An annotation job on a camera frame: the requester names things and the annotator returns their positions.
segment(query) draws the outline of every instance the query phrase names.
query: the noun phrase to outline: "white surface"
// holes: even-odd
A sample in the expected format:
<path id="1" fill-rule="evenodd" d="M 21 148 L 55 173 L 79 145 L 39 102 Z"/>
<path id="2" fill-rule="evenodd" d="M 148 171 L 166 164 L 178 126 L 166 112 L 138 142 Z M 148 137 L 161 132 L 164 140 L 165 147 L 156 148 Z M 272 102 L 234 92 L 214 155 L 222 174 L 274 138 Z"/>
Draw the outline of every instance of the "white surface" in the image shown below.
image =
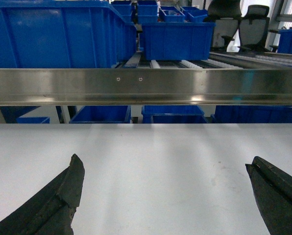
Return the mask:
<path id="1" fill-rule="evenodd" d="M 292 175 L 292 124 L 0 125 L 0 221 L 76 153 L 76 235 L 269 235 L 244 164 Z"/>

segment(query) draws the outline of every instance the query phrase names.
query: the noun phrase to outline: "blue crate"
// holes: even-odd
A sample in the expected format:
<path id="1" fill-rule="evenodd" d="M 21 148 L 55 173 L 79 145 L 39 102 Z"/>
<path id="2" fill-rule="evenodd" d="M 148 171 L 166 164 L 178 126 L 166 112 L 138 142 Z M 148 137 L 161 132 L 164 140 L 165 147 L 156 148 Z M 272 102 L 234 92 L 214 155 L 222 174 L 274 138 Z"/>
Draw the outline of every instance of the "blue crate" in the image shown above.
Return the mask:
<path id="1" fill-rule="evenodd" d="M 189 21 L 193 23 L 202 23 L 204 19 L 208 16 L 205 12 L 193 11 L 188 13 Z"/>
<path id="2" fill-rule="evenodd" d="M 140 51 L 144 50 L 144 36 L 142 33 L 138 34 Z"/>
<path id="3" fill-rule="evenodd" d="M 106 1 L 0 0 L 0 68 L 111 68 L 134 30 Z"/>
<path id="4" fill-rule="evenodd" d="M 161 7 L 159 17 L 164 22 L 184 22 L 185 15 L 175 7 Z"/>
<path id="5" fill-rule="evenodd" d="M 26 123 L 26 124 L 49 124 L 49 117 L 18 117 L 17 123 Z"/>
<path id="6" fill-rule="evenodd" d="M 123 16 L 128 16 L 132 12 L 131 1 L 113 1 L 111 5 Z"/>
<path id="7" fill-rule="evenodd" d="M 84 106 L 70 123 L 130 123 L 131 106 Z"/>
<path id="8" fill-rule="evenodd" d="M 158 5 L 154 0 L 137 1 L 138 16 L 157 16 Z"/>
<path id="9" fill-rule="evenodd" d="M 214 23 L 145 23 L 142 25 L 145 58 L 207 60 L 214 26 Z"/>
<path id="10" fill-rule="evenodd" d="M 183 12 L 183 14 L 185 15 L 185 19 L 186 20 L 190 20 L 190 16 L 189 13 L 193 13 L 193 12 L 200 12 L 201 15 L 208 15 L 208 11 L 207 10 L 200 10 L 196 7 L 192 7 L 192 6 L 181 6 L 181 11 Z"/>
<path id="11" fill-rule="evenodd" d="M 154 123 L 155 121 L 163 121 L 164 116 L 167 121 L 199 121 L 189 116 L 204 116 L 204 112 L 197 105 L 144 105 L 142 107 L 143 123 Z"/>
<path id="12" fill-rule="evenodd" d="M 292 29 L 279 30 L 278 53 L 292 54 Z"/>
<path id="13" fill-rule="evenodd" d="M 197 115 L 153 115 L 151 123 L 208 123 L 204 116 Z"/>
<path id="14" fill-rule="evenodd" d="M 139 24 L 148 24 L 148 23 L 156 23 L 158 21 L 158 16 L 140 16 L 138 15 L 138 23 Z"/>
<path id="15" fill-rule="evenodd" d="M 217 106 L 215 123 L 292 123 L 288 106 Z"/>

